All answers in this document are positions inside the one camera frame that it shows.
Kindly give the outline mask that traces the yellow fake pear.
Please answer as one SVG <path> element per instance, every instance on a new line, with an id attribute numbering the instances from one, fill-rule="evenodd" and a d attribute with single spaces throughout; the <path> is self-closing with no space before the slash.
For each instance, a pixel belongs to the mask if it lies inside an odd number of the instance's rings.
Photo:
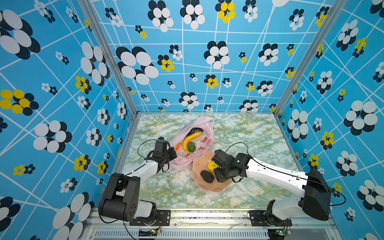
<path id="1" fill-rule="evenodd" d="M 219 166 L 215 162 L 209 162 L 208 163 L 208 169 L 210 172 L 214 173 L 214 170 L 218 168 Z"/>

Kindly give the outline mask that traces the green fake lime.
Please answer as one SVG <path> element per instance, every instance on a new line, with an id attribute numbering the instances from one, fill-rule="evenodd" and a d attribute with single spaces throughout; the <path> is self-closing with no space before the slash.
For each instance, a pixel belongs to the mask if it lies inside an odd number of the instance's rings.
<path id="1" fill-rule="evenodd" d="M 197 145 L 194 143 L 194 142 L 189 142 L 187 144 L 187 150 L 190 152 L 190 153 L 193 153 L 196 151 L 196 148 L 197 148 Z"/>

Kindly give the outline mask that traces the dark green fake avocado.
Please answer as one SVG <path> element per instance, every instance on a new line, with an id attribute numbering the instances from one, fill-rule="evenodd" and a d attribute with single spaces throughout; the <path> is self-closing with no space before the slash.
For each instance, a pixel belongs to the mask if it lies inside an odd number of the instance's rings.
<path id="1" fill-rule="evenodd" d="M 201 171 L 200 175 L 206 183 L 211 184 L 215 180 L 215 176 L 209 171 L 203 170 Z"/>

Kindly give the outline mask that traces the peach scalloped plastic bowl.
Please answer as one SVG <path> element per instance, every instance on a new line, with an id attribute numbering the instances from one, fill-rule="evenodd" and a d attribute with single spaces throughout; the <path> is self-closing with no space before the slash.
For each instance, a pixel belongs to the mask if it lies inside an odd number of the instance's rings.
<path id="1" fill-rule="evenodd" d="M 232 180 L 220 183 L 214 174 L 214 169 L 218 166 L 211 160 L 214 154 L 212 152 L 204 152 L 201 157 L 195 158 L 191 177 L 198 187 L 203 191 L 220 193 L 228 186 L 233 184 Z"/>

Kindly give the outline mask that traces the pink translucent plastic bag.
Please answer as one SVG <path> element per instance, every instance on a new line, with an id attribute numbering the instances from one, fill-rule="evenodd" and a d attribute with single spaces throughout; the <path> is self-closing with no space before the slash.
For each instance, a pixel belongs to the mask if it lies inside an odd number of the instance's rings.
<path id="1" fill-rule="evenodd" d="M 199 117 L 195 122 L 188 125 L 181 131 L 179 131 L 171 140 L 170 145 L 174 147 L 180 144 L 180 148 L 176 151 L 177 157 L 170 161 L 170 166 L 176 171 L 180 171 L 188 167 L 195 158 L 201 157 L 204 152 L 209 151 L 216 141 L 214 134 L 215 119 L 212 117 Z M 196 151 L 190 154 L 183 149 L 183 142 L 187 138 L 187 133 L 192 128 L 202 128 L 203 134 L 193 140 L 197 145 Z"/>

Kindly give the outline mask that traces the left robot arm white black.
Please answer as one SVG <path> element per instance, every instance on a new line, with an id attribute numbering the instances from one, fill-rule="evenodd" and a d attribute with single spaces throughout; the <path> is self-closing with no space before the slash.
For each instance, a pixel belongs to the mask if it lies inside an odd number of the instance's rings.
<path id="1" fill-rule="evenodd" d="M 177 157 L 175 148 L 163 137 L 156 139 L 154 150 L 136 170 L 128 174 L 114 173 L 98 204 L 98 214 L 112 222 L 139 222 L 150 225 L 156 221 L 156 203 L 139 199 L 140 186 L 152 176 L 165 172 L 164 167 Z"/>

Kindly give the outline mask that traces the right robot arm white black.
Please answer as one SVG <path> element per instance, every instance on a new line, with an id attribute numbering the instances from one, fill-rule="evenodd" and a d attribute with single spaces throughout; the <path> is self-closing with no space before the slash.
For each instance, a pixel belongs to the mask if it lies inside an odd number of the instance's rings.
<path id="1" fill-rule="evenodd" d="M 319 171 L 298 172 L 261 162 L 248 154 L 235 157 L 216 150 L 211 159 L 217 168 L 216 179 L 222 183 L 236 177 L 253 178 L 277 185 L 293 193 L 284 200 L 271 200 L 264 212 L 264 221 L 271 226 L 287 222 L 290 218 L 307 215 L 327 221 L 330 215 L 332 191 Z"/>

